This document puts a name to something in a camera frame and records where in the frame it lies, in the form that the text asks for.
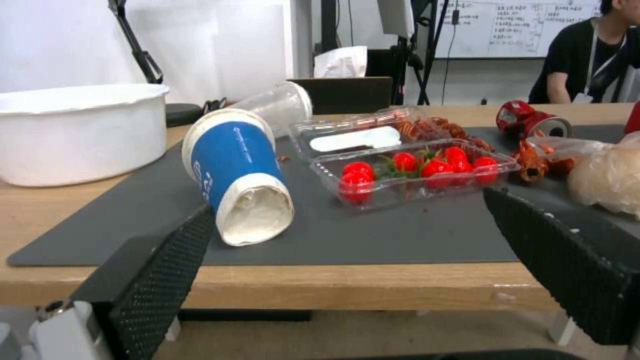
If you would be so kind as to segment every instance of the cherry tomato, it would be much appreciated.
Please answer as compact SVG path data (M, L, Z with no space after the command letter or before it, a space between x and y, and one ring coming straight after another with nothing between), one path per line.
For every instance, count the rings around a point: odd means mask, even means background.
M440 174L453 174L454 169L450 164L442 161L442 160L431 160L429 163L422 169L420 176L422 177L432 177ZM428 188L439 189L445 188L451 184L452 179L448 176L438 177L437 179L427 179L424 183Z
M340 179L339 193L352 204L363 204L371 197L372 179L362 172L350 172Z
M394 155L394 166L400 172L414 172L418 170L418 160L410 152L398 152Z
M488 156L478 158L474 161L474 172L478 184L493 184L498 180L498 162Z
M473 180L474 168L467 161L457 160L454 163L450 163L453 166L453 171L456 174L463 174L460 177L453 180L453 185L463 186L469 184Z
M348 163L342 169L343 176L352 172L365 174L369 176L369 178L372 181L376 179L376 172L373 170L373 167L364 161L356 161L354 163Z
M467 153L463 149L457 146L448 147L444 151L444 157L445 159L447 159L447 162L450 164L453 164L453 162L455 161L464 161L465 163L469 162L469 159L467 158Z

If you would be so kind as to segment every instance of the whiteboard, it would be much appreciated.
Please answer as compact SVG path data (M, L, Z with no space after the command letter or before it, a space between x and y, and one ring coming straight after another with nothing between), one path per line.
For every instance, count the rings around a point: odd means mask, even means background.
M443 5L438 0L438 18ZM455 7L449 0L437 58L447 58ZM544 58L563 28L600 16L600 0L458 0L458 10L451 58Z

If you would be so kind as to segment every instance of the paper cup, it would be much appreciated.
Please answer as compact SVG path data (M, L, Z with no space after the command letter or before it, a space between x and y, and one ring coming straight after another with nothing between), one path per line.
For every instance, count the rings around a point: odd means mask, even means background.
M182 144L182 162L216 213L222 240L232 246L274 238L293 221L269 126L240 109L198 120Z

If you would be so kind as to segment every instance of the plastic food container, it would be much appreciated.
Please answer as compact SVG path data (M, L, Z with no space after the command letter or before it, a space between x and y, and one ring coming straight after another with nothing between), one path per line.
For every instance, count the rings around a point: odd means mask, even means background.
M450 138L448 131L409 108L359 115L339 122L302 122L289 127L291 141L308 161L320 156Z
M273 89L237 102L228 108L247 110L264 119L276 137L287 134L287 128L306 122L313 116L311 99L305 89L290 81Z
M467 174L438 174L429 178L419 177L417 174L414 176L390 174L391 158L398 152L434 154L452 146L462 148L470 163L480 157L488 156L493 158L496 164L479 167ZM373 166L377 179L357 186L344 186L340 180L344 167L356 161L363 161ZM327 189L338 198L350 206L365 209L494 186L502 182L508 173L518 170L520 166L509 156L482 150L466 140L443 139L321 156L312 161L311 168L318 174Z
M0 94L0 179L60 186L120 175L166 150L164 85Z

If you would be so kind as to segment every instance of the black mat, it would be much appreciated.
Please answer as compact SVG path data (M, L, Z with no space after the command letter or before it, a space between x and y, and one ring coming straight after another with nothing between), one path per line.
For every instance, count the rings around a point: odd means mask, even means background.
M617 142L622 126L582 126L575 136ZM510 153L514 143L493 127L470 129ZM482 195L445 197L366 213L342 206L319 178L299 161L288 140L278 155L296 206L292 226L260 245L233 248L216 235L205 265L357 265L516 261L486 210ZM564 184L545 181L539 188L514 186L525 196L562 206ZM93 266L102 264L123 241L181 223L202 204L197 185L186 174L179 146L101 195L39 239L8 258L11 266ZM613 218L640 234L640 225Z

